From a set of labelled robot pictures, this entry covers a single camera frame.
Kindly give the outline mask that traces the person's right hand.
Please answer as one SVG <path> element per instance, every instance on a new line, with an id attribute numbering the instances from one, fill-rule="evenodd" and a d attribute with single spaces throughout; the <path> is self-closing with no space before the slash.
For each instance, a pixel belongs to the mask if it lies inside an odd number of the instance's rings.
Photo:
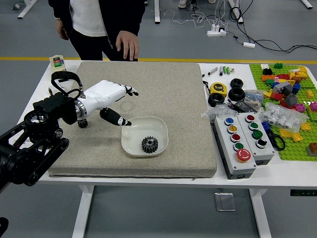
<path id="1" fill-rule="evenodd" d="M 55 21 L 55 29 L 58 36 L 63 40 L 69 40 L 68 34 L 64 28 L 63 22 L 61 20 Z"/>

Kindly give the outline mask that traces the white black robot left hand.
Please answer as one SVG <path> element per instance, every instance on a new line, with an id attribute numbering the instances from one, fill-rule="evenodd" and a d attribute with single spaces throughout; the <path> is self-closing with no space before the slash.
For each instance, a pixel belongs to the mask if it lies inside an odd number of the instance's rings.
<path id="1" fill-rule="evenodd" d="M 100 117 L 114 125 L 129 126 L 132 123 L 124 119 L 109 107 L 122 99 L 126 94 L 138 96 L 138 92 L 131 86 L 102 80 L 85 90 L 84 96 L 75 100 L 77 123 L 80 128 L 88 126 L 87 117 L 95 110 L 100 111 Z"/>

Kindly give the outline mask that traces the person's left hand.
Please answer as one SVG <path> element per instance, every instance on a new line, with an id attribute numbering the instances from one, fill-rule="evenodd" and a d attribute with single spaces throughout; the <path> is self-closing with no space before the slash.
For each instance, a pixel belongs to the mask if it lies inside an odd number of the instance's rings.
<path id="1" fill-rule="evenodd" d="M 137 60 L 140 51 L 139 39 L 138 37 L 128 31 L 120 31 L 116 43 L 117 51 L 122 51 L 123 58 L 125 60 Z"/>

